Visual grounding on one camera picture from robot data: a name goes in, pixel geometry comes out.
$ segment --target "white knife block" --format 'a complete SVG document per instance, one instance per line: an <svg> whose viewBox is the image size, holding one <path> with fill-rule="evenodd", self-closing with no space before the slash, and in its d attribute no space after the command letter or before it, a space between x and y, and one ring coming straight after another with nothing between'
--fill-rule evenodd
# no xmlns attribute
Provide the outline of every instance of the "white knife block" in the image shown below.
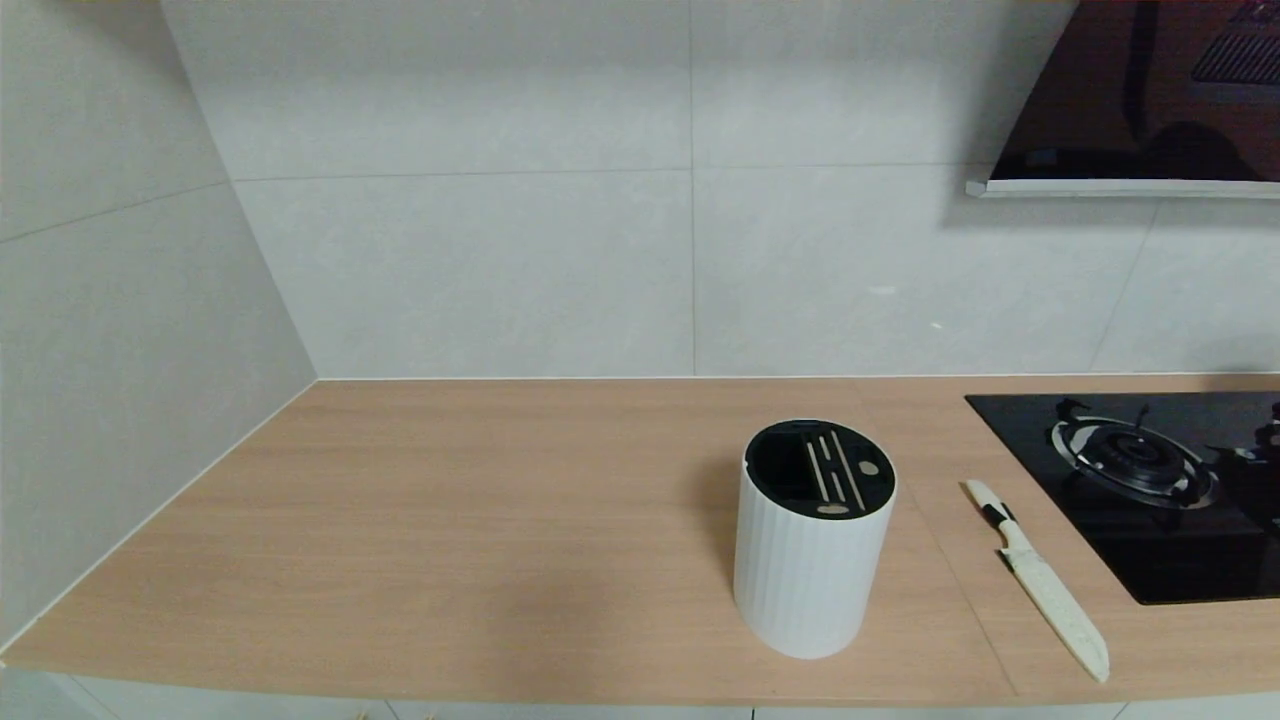
<svg viewBox="0 0 1280 720"><path fill-rule="evenodd" d="M813 443L812 459L804 441L788 438L806 429L826 445ZM838 433L844 459L831 432ZM861 497L841 486L841 503L831 473L846 468ZM826 475L826 488L815 475ZM733 562L733 598L748 626L791 657L826 657L849 646L867 612L896 498L888 457L852 429L787 420L760 430L742 459Z"/></svg>

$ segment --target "black glass cooktop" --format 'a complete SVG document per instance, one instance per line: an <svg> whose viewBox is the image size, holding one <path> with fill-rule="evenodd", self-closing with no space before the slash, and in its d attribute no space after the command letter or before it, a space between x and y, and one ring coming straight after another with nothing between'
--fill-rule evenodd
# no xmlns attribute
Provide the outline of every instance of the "black glass cooktop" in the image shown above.
<svg viewBox="0 0 1280 720"><path fill-rule="evenodd" d="M1280 597L1280 393L968 400L1138 602Z"/></svg>

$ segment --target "wooden countertop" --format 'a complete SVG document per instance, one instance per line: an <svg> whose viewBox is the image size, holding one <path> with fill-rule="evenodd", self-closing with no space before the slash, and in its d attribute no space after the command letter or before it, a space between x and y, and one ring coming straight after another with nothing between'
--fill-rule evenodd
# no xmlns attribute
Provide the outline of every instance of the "wooden countertop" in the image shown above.
<svg viewBox="0 0 1280 720"><path fill-rule="evenodd" d="M1280 689L1280 601L1135 603L972 392L1280 391L1280 375L321 382L106 559L13 666L296 694L1001 705ZM904 482L863 632L818 661L731 593L760 427L864 430ZM1111 650L1097 684L959 483L1018 510Z"/></svg>

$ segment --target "kitchen knife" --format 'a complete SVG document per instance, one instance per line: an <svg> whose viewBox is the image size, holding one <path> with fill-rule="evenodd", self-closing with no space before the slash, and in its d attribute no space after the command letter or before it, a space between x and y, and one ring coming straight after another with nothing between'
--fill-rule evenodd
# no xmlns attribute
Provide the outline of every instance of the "kitchen knife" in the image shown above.
<svg viewBox="0 0 1280 720"><path fill-rule="evenodd" d="M1111 674L1111 659L1102 633L1084 614L1084 609L1071 596L1071 591L1066 589L1057 573L1032 547L1009 506L1001 502L982 480L965 480L964 486L987 521L1005 536L1005 547L1000 550L1005 565L1014 571L1014 577L1071 655L1097 682L1105 683Z"/></svg>

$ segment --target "white tiled wall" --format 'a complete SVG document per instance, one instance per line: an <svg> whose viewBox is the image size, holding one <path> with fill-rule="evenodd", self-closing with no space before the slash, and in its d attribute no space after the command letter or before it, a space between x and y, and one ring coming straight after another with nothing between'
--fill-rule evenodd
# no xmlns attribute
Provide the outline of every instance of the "white tiled wall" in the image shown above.
<svg viewBox="0 0 1280 720"><path fill-rule="evenodd" d="M3 237L223 182L164 17L124 4L4 4Z"/></svg>
<svg viewBox="0 0 1280 720"><path fill-rule="evenodd" d="M314 370L155 3L0 13L3 646Z"/></svg>
<svg viewBox="0 0 1280 720"><path fill-rule="evenodd" d="M1280 202L959 193L1073 6L165 4L325 377L1280 370Z"/></svg>

